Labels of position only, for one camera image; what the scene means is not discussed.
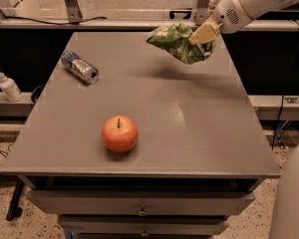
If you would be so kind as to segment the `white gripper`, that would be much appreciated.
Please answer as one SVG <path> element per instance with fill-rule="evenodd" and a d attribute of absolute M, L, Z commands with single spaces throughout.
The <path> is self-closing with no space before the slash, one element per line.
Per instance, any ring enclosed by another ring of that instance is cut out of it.
<path fill-rule="evenodd" d="M 214 41 L 219 33 L 231 34 L 248 24 L 239 0 L 220 0 L 212 17 L 198 27 L 188 38 L 191 46 Z"/>

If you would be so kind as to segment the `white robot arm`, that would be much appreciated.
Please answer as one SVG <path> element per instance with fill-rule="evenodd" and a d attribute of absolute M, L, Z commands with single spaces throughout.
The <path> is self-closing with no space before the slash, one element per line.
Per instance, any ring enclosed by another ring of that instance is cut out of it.
<path fill-rule="evenodd" d="M 285 8 L 294 1 L 299 0 L 220 0 L 188 41 L 195 46 L 215 40 L 220 33 L 236 33 L 267 12 Z"/>

